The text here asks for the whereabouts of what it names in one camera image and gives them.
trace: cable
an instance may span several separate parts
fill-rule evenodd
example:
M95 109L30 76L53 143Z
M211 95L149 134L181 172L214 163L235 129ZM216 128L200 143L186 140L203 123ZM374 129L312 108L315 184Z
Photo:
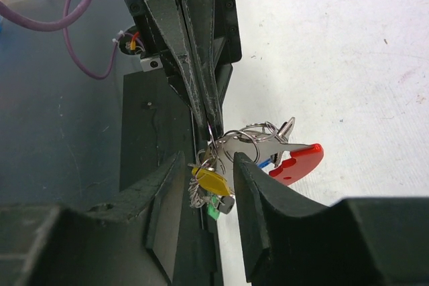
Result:
M64 29L74 23L83 13L88 9L92 0L82 0L73 12L66 17L58 21L53 21L50 23L36 21L29 18L26 18L6 6L0 1L0 16L3 16L5 19L15 23L21 27L36 30L36 31L57 31Z
M138 53L137 53L137 50L140 50L140 54L142 54L142 53L144 53L144 52L145 52L144 48L142 48L141 46L136 46L136 47L135 47L135 50L136 50L136 52L135 52L136 54L138 54Z
M67 7L64 7L64 12L66 13L68 11ZM66 43L66 47L67 47L67 51L70 54L70 57L72 58L73 62L80 68L80 70L82 70L87 76L94 78L95 80L104 80L106 79L109 74L111 73L112 69L113 69L113 62L115 61L115 57L117 54L117 43L119 42L119 40L123 37L123 36L129 36L129 37L133 37L132 33L124 33L123 31L120 31L118 34L118 37L115 38L113 40L113 42L115 43L115 47L113 48L110 60L109 60L109 65L107 66L107 70L104 74L101 75L97 75L93 72L91 72L78 58L78 56L76 55L76 53L73 50L72 47L72 42L70 40L70 36L68 34L68 29L64 28L62 31L62 35L64 36L64 42ZM141 46L143 46L143 43L140 40L137 40L137 43L141 44Z
M133 37L131 38L131 42L129 43L129 49L132 51L135 51L135 41L136 39L140 36L140 32L138 31L137 33L135 33L133 35Z

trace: screw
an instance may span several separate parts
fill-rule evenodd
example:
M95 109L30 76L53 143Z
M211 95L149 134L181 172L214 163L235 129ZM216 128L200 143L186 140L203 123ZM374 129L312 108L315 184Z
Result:
M233 35L235 35L237 33L237 26L231 26L229 28L229 32Z
M133 13L138 13L140 11L140 6L137 3L132 3L129 8Z

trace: red plastic key fob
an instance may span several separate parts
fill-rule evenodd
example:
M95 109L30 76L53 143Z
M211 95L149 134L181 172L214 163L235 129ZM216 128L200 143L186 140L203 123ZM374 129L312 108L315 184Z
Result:
M293 151L290 159L271 170L269 175L288 186L309 174L323 159L323 148L320 144L313 144L307 149Z

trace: purple cable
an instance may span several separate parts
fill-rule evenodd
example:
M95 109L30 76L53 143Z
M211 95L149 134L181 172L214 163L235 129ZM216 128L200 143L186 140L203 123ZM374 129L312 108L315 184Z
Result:
M6 6L1 1L0 1L0 16L3 16L5 19L11 21L12 23L15 23L27 29L32 29L36 31L57 31L70 26L72 23L78 20L80 16L82 16L83 13L88 9L91 1L92 0L82 0L70 15L63 17L58 21L53 21L50 23L36 21L36 20L32 20L24 16L21 16L20 14L12 11L10 8L8 8L8 6Z
M63 17L67 17L68 16L68 11L70 10L70 4L71 4L72 0L66 0L66 3L64 4L64 10L62 12ZM104 74L101 75L97 75L92 73L78 58L78 56L76 55L76 53L73 50L72 47L72 42L70 41L70 35L68 34L68 28L65 27L62 30L62 35L64 36L64 42L66 43L66 47L68 50L68 53L70 54L70 57L72 58L73 62L80 68L80 70L82 70L86 75L88 75L91 78L94 78L95 80L104 80L105 78L107 78L109 76L109 74L111 73L112 69L113 69L113 62L115 60L115 56L117 53L117 49L118 46L115 43L113 45L113 51L110 57L110 61L109 61L109 65L107 66L107 70ZM123 35L119 35L119 37L116 39L117 41L119 41L121 38L123 37Z

